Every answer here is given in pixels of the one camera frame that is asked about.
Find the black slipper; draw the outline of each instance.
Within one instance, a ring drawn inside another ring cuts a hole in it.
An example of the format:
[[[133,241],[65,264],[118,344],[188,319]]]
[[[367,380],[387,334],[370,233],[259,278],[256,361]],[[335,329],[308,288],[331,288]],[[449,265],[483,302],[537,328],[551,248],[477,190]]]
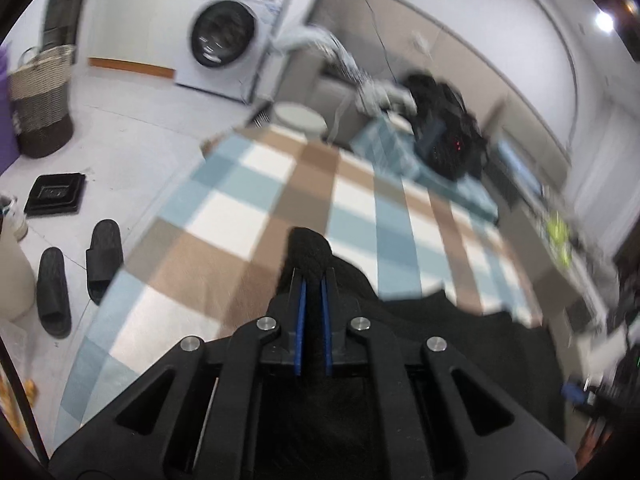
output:
[[[36,303],[44,330],[58,339],[68,336],[71,332],[71,310],[66,290],[65,257],[57,247],[46,249],[40,257]]]
[[[100,305],[111,280],[122,265],[120,228],[113,220],[100,220],[86,250],[86,288],[89,297]]]

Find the ceiling light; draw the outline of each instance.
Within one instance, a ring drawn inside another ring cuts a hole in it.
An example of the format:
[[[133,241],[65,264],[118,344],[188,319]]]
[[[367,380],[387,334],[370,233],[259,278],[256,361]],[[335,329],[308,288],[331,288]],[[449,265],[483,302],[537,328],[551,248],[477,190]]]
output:
[[[638,13],[638,4],[636,4],[634,0],[627,0],[625,5],[629,12],[631,12],[632,14]]]
[[[612,32],[614,28],[613,17],[602,10],[596,16],[596,25],[606,33]]]

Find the white floor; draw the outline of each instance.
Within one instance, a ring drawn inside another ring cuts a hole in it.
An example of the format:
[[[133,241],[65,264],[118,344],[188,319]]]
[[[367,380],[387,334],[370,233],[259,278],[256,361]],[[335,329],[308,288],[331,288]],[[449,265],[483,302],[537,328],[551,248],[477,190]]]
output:
[[[50,337],[35,306],[15,321],[26,331],[24,351],[16,356],[18,371],[40,391],[34,413],[49,452],[66,378],[98,309],[89,300],[84,268],[95,224],[105,218],[118,223],[126,257],[202,160],[202,140],[251,115],[245,105],[167,79],[96,68],[74,74],[70,108],[76,130],[64,148],[38,160],[21,157],[0,176],[0,190],[16,195],[22,206],[41,174],[87,177],[78,214],[29,219],[20,243],[36,276],[44,249],[57,246],[65,255],[72,333],[64,340]]]

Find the woven laundry basket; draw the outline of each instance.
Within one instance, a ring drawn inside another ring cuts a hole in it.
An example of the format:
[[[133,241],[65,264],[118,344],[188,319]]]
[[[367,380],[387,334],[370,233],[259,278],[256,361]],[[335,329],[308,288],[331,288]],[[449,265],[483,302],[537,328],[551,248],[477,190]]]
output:
[[[75,47],[45,50],[22,63],[9,78],[9,93],[18,115],[20,152],[33,158],[50,155],[71,139],[68,94]]]

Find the purple object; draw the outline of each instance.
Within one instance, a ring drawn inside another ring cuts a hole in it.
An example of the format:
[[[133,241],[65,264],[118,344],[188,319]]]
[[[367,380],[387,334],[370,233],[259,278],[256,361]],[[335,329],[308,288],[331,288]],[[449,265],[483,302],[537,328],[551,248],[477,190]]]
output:
[[[8,61],[6,49],[0,47],[0,174],[20,156],[11,118]]]

